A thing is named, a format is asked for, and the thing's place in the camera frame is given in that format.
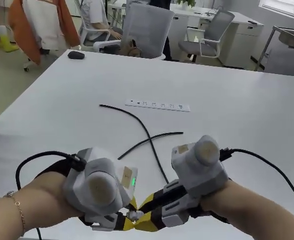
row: gold bracelet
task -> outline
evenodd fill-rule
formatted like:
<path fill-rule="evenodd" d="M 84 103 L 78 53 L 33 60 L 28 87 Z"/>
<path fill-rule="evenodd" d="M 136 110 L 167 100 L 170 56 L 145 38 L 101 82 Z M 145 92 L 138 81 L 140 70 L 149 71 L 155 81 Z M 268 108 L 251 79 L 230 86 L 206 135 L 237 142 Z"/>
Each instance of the gold bracelet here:
<path fill-rule="evenodd" d="M 15 197 L 13 196 L 14 193 L 15 193 L 15 191 L 9 191 L 4 197 L 13 199 L 15 205 L 18 207 L 19 213 L 20 213 L 21 222 L 22 222 L 22 235 L 21 236 L 24 236 L 25 233 L 26 233 L 25 218 L 23 217 L 22 210 L 20 208 L 20 202 L 19 201 L 16 201 Z"/>

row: computer mouse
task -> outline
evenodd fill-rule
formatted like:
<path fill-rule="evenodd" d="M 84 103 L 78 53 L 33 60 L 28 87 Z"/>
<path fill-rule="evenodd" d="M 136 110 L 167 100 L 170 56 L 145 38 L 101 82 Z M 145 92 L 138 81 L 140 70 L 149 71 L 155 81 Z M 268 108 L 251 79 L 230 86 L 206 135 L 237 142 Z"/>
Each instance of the computer mouse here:
<path fill-rule="evenodd" d="M 68 53 L 68 57 L 70 59 L 84 59 L 85 54 L 83 54 L 82 52 L 78 52 L 78 51 L 71 51 L 70 53 Z"/>

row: white desk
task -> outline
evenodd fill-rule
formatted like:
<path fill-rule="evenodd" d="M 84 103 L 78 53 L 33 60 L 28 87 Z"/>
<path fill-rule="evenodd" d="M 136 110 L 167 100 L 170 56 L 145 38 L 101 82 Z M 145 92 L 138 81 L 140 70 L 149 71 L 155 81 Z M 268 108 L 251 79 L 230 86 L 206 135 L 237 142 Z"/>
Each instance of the white desk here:
<path fill-rule="evenodd" d="M 171 181 L 171 149 L 197 141 L 203 134 L 220 147 L 261 154 L 280 167 L 294 184 L 294 77 L 85 52 L 85 60 L 62 55 L 0 116 L 0 196 L 15 189 L 18 164 L 47 150 L 75 153 L 100 146 L 119 156 L 146 135 L 133 118 L 100 108 L 126 109 L 146 124 L 151 135 L 184 131 L 154 140 L 161 164 Z M 110 70 L 110 63 L 117 62 Z M 125 106 L 128 98 L 189 104 L 191 112 Z M 43 157 L 21 172 L 25 185 L 59 158 Z M 136 165 L 136 198 L 141 203 L 165 184 L 149 144 L 122 161 Z M 281 204 L 294 214 L 294 194 L 272 168 L 245 154 L 224 163 L 238 183 Z M 191 219 L 183 226 L 156 233 L 94 232 L 78 219 L 41 230 L 56 240 L 251 240 L 212 217 Z M 36 237 L 32 230 L 26 237 Z"/>
<path fill-rule="evenodd" d="M 117 0 L 109 7 L 113 9 L 113 18 L 121 19 L 121 15 L 125 14 L 125 0 Z M 187 27 L 198 28 L 200 20 L 207 21 L 203 24 L 203 28 L 208 25 L 208 22 L 214 16 L 206 13 L 212 9 L 193 7 L 187 10 L 182 10 L 178 4 L 171 4 L 170 10 L 175 13 L 168 37 L 170 40 L 170 49 L 173 59 L 179 60 L 182 51 L 178 47 L 178 42 L 185 40 Z M 219 60 L 228 67 L 246 68 L 250 62 L 252 50 L 262 32 L 263 24 L 242 15 L 239 12 L 232 12 L 235 18 L 228 28 L 222 43 L 222 50 Z M 248 21 L 253 21 L 257 24 L 251 24 Z"/>

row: sink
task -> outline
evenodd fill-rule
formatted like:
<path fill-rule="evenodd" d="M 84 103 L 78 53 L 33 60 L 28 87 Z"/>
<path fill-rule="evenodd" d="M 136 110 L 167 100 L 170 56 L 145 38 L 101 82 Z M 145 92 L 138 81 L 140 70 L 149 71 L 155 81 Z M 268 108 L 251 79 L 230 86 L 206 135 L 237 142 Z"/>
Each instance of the sink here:
<path fill-rule="evenodd" d="M 279 29 L 281 31 L 280 32 L 280 36 L 279 36 L 279 40 L 280 42 L 282 42 L 283 44 L 294 48 L 294 29 L 289 29 L 289 28 L 282 28 L 279 27 Z"/>

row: window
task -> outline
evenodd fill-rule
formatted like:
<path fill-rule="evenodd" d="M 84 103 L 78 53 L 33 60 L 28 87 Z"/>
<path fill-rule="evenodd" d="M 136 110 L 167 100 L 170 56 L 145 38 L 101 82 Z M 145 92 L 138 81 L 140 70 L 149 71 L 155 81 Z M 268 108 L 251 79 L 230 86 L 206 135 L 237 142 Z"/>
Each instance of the window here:
<path fill-rule="evenodd" d="M 294 17 L 294 0 L 260 0 L 259 6 Z"/>

